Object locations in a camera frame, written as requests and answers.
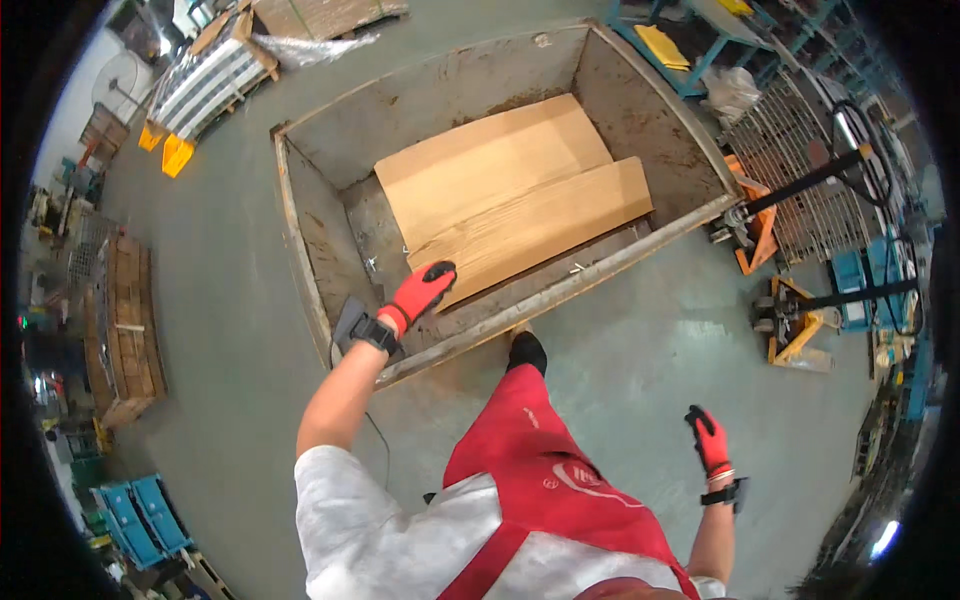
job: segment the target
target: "pallet jack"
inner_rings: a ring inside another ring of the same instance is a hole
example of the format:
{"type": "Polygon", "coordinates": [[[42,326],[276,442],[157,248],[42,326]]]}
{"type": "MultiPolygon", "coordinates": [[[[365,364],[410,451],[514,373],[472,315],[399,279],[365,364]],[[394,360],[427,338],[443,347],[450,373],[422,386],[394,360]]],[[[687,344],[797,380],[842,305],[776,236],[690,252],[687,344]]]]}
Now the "pallet jack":
{"type": "Polygon", "coordinates": [[[856,292],[814,298],[793,279],[773,276],[770,280],[770,296],[754,302],[757,312],[754,331],[770,334],[767,362],[771,365],[830,372],[833,370],[833,357],[828,352],[805,345],[823,326],[840,328],[843,324],[840,306],[847,302],[879,300],[913,291],[918,294],[920,291],[920,280],[916,276],[856,292]]]}
{"type": "MultiPolygon", "coordinates": [[[[828,152],[823,142],[820,142],[817,146],[816,148],[810,148],[812,155],[823,155],[828,152]]],[[[735,157],[728,156],[726,158],[727,164],[731,166],[731,170],[741,187],[746,189],[750,201],[731,206],[723,215],[713,221],[714,231],[710,234],[710,242],[719,244],[724,240],[735,239],[738,248],[734,253],[737,263],[740,265],[740,271],[743,272],[743,275],[753,273],[777,252],[777,242],[774,239],[777,204],[787,201],[831,177],[842,178],[844,171],[864,162],[873,151],[873,146],[870,144],[862,144],[859,148],[828,160],[801,178],[772,192],[761,183],[743,175],[739,162],[735,160],[735,157]]]]}

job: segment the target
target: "flattened cardboard box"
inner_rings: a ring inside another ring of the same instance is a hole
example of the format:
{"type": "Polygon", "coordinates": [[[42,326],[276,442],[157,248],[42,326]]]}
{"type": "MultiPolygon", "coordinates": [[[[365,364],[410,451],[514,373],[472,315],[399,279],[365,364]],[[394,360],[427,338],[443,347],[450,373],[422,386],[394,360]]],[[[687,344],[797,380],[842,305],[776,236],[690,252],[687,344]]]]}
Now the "flattened cardboard box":
{"type": "Polygon", "coordinates": [[[399,0],[253,0],[253,11],[271,36],[321,41],[385,16],[400,16],[410,5],[399,0]]]}

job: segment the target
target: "red work glove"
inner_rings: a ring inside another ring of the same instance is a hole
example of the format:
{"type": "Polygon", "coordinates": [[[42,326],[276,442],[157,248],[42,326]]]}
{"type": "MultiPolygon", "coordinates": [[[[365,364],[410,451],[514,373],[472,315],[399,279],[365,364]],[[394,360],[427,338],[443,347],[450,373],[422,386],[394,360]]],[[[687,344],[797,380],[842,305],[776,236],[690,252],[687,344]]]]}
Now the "red work glove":
{"type": "Polygon", "coordinates": [[[707,479],[731,468],[730,458],[727,456],[727,432],[703,408],[691,404],[690,412],[684,420],[693,429],[693,445],[700,455],[700,462],[704,465],[707,479]]]}
{"type": "Polygon", "coordinates": [[[377,311],[376,316],[387,315],[393,319],[396,338],[400,339],[414,321],[440,303],[456,280],[457,267],[449,260],[420,267],[400,284],[394,299],[377,311]]]}

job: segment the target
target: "wrist-mounted device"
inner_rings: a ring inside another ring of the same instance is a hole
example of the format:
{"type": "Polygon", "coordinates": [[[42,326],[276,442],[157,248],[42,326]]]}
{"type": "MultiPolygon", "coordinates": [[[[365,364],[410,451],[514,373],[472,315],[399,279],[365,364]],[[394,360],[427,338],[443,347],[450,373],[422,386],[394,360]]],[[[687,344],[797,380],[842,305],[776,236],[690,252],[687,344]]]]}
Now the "wrist-mounted device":
{"type": "Polygon", "coordinates": [[[394,332],[367,313],[360,315],[349,335],[351,340],[363,340],[376,348],[386,350],[391,356],[400,348],[394,332]]]}
{"type": "Polygon", "coordinates": [[[747,484],[749,481],[750,477],[734,479],[733,483],[729,484],[723,490],[705,493],[700,496],[700,504],[703,506],[719,504],[720,502],[733,504],[733,513],[738,515],[743,508],[743,499],[747,494],[747,484]]]}
{"type": "Polygon", "coordinates": [[[347,340],[363,340],[377,348],[385,350],[391,356],[400,348],[391,329],[372,317],[363,302],[353,296],[347,297],[340,311],[340,319],[333,328],[330,341],[330,365],[333,365],[333,345],[343,344],[347,340]]]}

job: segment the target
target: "orange pallet jack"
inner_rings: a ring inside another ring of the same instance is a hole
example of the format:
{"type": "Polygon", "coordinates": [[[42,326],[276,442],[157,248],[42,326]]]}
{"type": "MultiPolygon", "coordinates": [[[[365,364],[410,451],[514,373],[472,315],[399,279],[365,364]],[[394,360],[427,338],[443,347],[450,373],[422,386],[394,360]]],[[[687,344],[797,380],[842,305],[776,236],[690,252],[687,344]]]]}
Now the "orange pallet jack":
{"type": "MultiPolygon", "coordinates": [[[[743,166],[740,165],[740,161],[735,155],[724,156],[724,160],[727,161],[727,166],[730,167],[736,182],[743,188],[750,202],[755,202],[770,193],[769,187],[747,177],[743,166]]],[[[747,224],[748,238],[746,242],[741,243],[740,247],[733,251],[743,275],[749,275],[756,271],[760,265],[777,253],[779,247],[777,246],[777,240],[774,239],[774,221],[776,219],[777,206],[773,205],[758,212],[756,218],[747,224]],[[749,258],[747,257],[747,250],[751,251],[749,258]]]]}
{"type": "Polygon", "coordinates": [[[736,156],[727,156],[727,164],[736,180],[746,190],[750,201],[728,208],[713,222],[714,232],[710,234],[710,242],[718,244],[724,240],[735,239],[738,246],[735,251],[736,260],[740,264],[740,270],[743,275],[753,273],[778,250],[777,241],[774,239],[777,204],[830,177],[840,176],[847,169],[866,160],[872,152],[870,144],[863,144],[772,192],[763,184],[744,175],[743,167],[736,156]]]}

